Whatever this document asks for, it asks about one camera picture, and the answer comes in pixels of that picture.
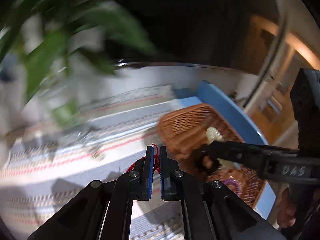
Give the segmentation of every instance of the wicker basket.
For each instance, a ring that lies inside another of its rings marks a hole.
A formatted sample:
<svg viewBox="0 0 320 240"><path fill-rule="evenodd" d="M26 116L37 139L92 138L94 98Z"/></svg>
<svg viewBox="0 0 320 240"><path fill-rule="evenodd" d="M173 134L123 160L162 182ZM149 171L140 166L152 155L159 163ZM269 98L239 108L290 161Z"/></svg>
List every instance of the wicker basket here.
<svg viewBox="0 0 320 240"><path fill-rule="evenodd" d="M173 111L162 116L158 123L158 133L166 144L170 155L179 161L180 168L198 179L223 181L249 206L254 208L264 188L265 182L256 172L247 168L241 170L219 169L207 177L200 174L188 160L191 151L207 143L206 130L215 127L226 141L244 142L232 126L210 105L199 104Z"/></svg>

